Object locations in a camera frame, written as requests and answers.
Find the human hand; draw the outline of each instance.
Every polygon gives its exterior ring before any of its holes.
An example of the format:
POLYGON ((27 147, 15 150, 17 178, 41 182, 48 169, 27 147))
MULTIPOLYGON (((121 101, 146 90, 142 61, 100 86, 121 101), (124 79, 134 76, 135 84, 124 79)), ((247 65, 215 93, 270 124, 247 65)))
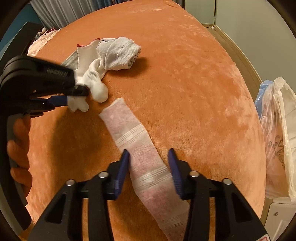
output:
POLYGON ((24 116, 22 119, 17 119, 13 125, 16 141, 9 140, 7 142, 7 154, 18 165, 18 167, 10 169, 10 174, 16 182, 22 184, 25 197, 28 196, 32 187, 32 175, 28 171, 30 164, 27 157, 30 127, 31 118, 29 115, 24 116))

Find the metal screw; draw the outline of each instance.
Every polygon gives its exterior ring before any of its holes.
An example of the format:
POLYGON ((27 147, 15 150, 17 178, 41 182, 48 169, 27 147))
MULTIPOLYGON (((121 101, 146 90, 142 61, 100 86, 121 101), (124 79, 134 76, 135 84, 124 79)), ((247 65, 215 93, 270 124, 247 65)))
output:
POLYGON ((191 171, 191 172, 189 172, 189 175, 191 177, 198 177, 200 174, 197 171, 191 171))
POLYGON ((75 180, 73 180, 73 179, 69 179, 68 181, 66 181, 67 186, 72 186, 74 184, 75 184, 75 180))
POLYGON ((108 172, 100 172, 99 175, 98 175, 100 178, 106 178, 109 176, 109 173, 108 172))
POLYGON ((231 181, 230 179, 228 179, 228 178, 223 179, 223 182, 224 182, 224 184, 226 184, 226 185, 230 185, 230 184, 232 184, 232 181, 231 181))

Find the orange plush bedspread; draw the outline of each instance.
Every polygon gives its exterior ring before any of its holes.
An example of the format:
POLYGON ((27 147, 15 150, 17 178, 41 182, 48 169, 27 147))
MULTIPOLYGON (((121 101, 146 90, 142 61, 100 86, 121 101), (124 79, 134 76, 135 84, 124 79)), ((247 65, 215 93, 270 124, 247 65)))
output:
MULTIPOLYGON (((33 220, 67 179, 90 179, 119 159, 98 114, 120 97, 145 126, 164 162, 174 148, 207 178, 232 179, 260 216, 266 159, 251 95, 226 51, 179 5, 134 0, 98 10, 61 29, 37 57, 62 63, 77 44, 120 36, 134 40, 142 52, 131 69, 107 72, 106 102, 89 98, 88 112, 59 107, 32 119, 33 187, 27 207, 33 220)), ((116 241, 166 240, 129 177, 119 200, 108 204, 116 241)), ((211 239, 213 231, 211 222, 211 239)))

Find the white plastic bag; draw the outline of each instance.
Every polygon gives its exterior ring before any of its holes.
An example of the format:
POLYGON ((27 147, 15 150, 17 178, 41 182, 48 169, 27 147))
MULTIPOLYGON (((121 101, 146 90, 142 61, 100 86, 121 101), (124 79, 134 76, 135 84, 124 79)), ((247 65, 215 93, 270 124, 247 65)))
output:
POLYGON ((266 197, 296 201, 296 95, 285 80, 264 91, 260 123, 266 151, 266 197))

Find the white wall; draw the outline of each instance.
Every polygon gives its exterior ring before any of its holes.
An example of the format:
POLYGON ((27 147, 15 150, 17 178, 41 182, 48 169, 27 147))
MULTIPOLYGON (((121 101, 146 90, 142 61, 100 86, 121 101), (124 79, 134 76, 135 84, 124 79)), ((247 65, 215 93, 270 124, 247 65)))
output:
POLYGON ((283 77, 296 92, 296 39, 266 0, 218 0, 216 25, 244 52, 262 81, 283 77))
POLYGON ((199 22, 214 24, 215 0, 185 0, 185 9, 199 22))

